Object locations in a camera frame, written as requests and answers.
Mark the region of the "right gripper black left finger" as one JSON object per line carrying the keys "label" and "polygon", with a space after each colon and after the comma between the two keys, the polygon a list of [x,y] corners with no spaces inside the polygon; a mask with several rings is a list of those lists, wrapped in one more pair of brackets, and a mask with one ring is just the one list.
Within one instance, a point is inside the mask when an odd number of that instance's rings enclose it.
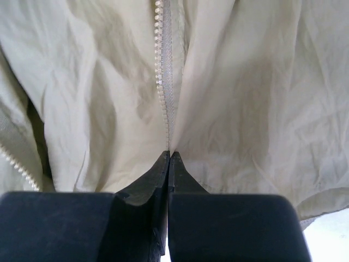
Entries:
{"label": "right gripper black left finger", "polygon": [[1,261],[159,261],[169,152],[117,193],[1,196]]}

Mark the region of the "khaki tan jacket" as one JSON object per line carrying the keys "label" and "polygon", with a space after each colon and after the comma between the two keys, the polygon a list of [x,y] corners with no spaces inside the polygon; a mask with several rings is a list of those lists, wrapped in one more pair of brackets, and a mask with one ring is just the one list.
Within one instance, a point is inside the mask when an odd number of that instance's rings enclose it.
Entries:
{"label": "khaki tan jacket", "polygon": [[163,151],[212,193],[348,208],[348,1],[1,1],[1,192],[117,192]]}

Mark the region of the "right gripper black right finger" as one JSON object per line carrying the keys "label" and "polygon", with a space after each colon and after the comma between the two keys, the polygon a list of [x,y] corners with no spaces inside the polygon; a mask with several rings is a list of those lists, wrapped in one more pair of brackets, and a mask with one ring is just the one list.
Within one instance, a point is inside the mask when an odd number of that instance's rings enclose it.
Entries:
{"label": "right gripper black right finger", "polygon": [[170,159],[168,245],[172,261],[310,261],[300,223],[283,196],[211,194]]}

